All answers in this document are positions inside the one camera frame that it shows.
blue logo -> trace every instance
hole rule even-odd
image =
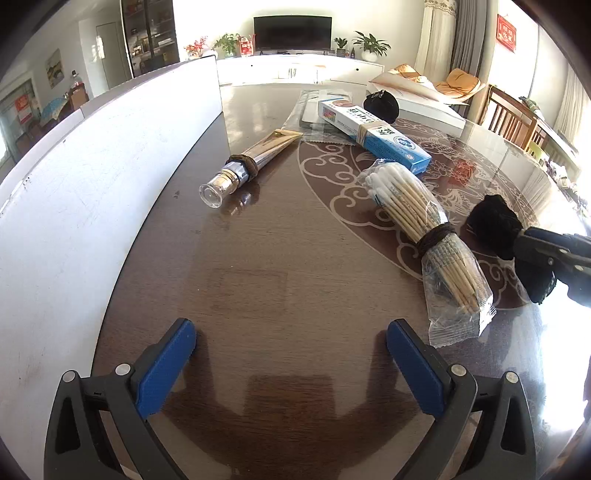
[[[406,137],[396,137],[396,138],[394,138],[394,141],[398,145],[406,148],[407,150],[414,150],[415,148],[417,148],[417,146],[414,144],[414,142],[412,140],[409,140]]]

tv stand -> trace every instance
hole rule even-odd
[[[264,83],[333,83],[367,85],[384,72],[384,66],[362,60],[303,53],[268,54],[223,59],[217,62],[220,85]]]

television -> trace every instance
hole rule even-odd
[[[272,15],[254,24],[257,50],[330,50],[331,17]]]

white partition panel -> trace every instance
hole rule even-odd
[[[213,57],[166,71],[76,126],[0,213],[0,432],[32,480],[62,373],[90,375],[129,249],[221,111]]]

cardboard box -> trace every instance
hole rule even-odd
[[[335,98],[318,102],[318,116],[358,143],[360,125],[382,121],[346,99]],[[367,148],[378,158],[387,158],[404,165],[415,175],[424,172],[431,161],[431,155],[391,125],[370,127],[362,147]]]

